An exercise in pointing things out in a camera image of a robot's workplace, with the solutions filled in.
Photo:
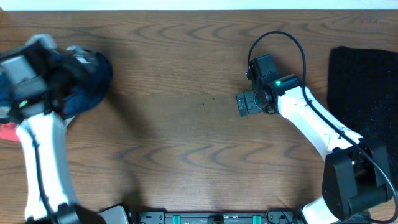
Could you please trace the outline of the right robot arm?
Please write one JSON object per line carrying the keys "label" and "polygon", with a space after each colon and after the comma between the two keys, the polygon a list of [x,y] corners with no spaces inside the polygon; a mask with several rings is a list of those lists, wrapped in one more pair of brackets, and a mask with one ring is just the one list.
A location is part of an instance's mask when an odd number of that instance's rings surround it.
{"label": "right robot arm", "polygon": [[236,96],[240,115],[281,115],[310,141],[325,163],[321,196],[301,208],[295,221],[342,223],[357,218],[376,223],[362,213],[397,200],[382,143],[365,139],[338,121],[295,75],[250,74],[248,80],[252,90]]}

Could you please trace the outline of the navy blue shorts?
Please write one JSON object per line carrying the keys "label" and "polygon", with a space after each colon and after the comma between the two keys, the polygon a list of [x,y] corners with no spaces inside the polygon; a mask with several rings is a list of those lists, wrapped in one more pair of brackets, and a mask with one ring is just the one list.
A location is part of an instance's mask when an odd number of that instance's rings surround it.
{"label": "navy blue shorts", "polygon": [[[45,50],[48,55],[71,55],[62,49]],[[111,62],[102,53],[93,51],[93,72],[90,74],[89,80],[72,89],[72,92],[64,99],[65,104],[62,112],[52,111],[39,114],[48,115],[55,113],[61,118],[67,119],[86,112],[103,100],[110,88],[112,79],[113,68]],[[13,122],[20,124],[23,120],[25,119],[19,116],[16,107],[12,104],[11,83],[5,71],[1,68],[1,123]]]}

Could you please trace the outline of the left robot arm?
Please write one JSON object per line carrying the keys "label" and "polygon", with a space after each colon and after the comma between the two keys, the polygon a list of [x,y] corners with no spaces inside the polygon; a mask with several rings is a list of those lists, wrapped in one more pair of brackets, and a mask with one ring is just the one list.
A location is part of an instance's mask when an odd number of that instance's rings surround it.
{"label": "left robot arm", "polygon": [[1,67],[25,159],[26,222],[129,223],[122,205],[94,212],[80,204],[67,159],[68,120],[105,98],[113,77],[109,60],[78,45],[60,50],[52,36],[37,34],[5,55]]}

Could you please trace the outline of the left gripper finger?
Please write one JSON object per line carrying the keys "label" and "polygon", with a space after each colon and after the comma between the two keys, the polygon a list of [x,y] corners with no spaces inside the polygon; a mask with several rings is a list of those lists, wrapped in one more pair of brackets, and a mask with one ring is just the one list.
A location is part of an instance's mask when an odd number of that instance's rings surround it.
{"label": "left gripper finger", "polygon": [[88,65],[93,63],[93,51],[79,45],[71,45],[66,51],[74,56],[80,63]]}
{"label": "left gripper finger", "polygon": [[55,50],[58,48],[53,37],[49,34],[35,34],[26,42],[26,45],[32,45],[36,42],[40,42],[45,49]]}

